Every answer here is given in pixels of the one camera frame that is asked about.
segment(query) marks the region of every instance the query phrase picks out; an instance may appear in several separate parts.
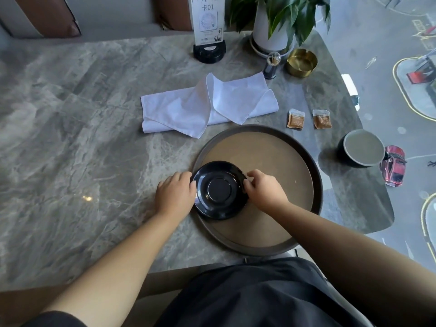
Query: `black sleeve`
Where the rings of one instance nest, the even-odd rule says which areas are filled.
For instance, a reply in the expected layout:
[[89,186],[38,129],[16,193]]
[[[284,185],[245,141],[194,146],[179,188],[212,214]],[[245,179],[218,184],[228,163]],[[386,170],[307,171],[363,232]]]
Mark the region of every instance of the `black sleeve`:
[[21,327],[86,327],[76,317],[61,311],[41,313]]

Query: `gold ashtray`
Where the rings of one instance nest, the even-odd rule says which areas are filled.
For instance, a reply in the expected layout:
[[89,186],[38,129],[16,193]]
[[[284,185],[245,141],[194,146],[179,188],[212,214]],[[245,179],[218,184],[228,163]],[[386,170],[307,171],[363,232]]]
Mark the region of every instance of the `gold ashtray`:
[[314,53],[306,49],[297,48],[289,54],[286,69],[291,75],[304,78],[315,69],[317,64],[318,59]]

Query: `folded cloth napkin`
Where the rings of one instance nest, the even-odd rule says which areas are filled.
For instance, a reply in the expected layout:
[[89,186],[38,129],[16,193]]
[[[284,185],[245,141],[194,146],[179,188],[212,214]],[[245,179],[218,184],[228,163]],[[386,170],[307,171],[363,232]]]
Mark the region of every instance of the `folded cloth napkin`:
[[174,129],[193,138],[199,138],[207,125],[242,125],[247,118],[279,109],[262,72],[231,82],[209,73],[195,87],[141,96],[141,104],[144,133]]

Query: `red car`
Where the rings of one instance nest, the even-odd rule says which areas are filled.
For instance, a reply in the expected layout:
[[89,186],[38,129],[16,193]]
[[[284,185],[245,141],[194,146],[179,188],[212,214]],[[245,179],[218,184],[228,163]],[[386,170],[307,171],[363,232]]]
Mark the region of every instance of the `red car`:
[[403,183],[406,172],[406,155],[403,149],[397,146],[387,146],[384,149],[389,155],[387,160],[380,163],[384,183],[388,186],[398,187]]

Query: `potted plant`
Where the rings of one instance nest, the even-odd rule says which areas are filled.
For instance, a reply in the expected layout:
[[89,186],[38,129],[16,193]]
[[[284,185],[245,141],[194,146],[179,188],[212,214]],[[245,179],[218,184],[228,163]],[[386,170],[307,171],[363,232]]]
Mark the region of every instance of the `potted plant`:
[[315,23],[315,10],[322,9],[327,30],[330,29],[330,0],[232,0],[229,25],[241,32],[255,20],[253,39],[263,52],[288,50],[293,41],[301,45]]

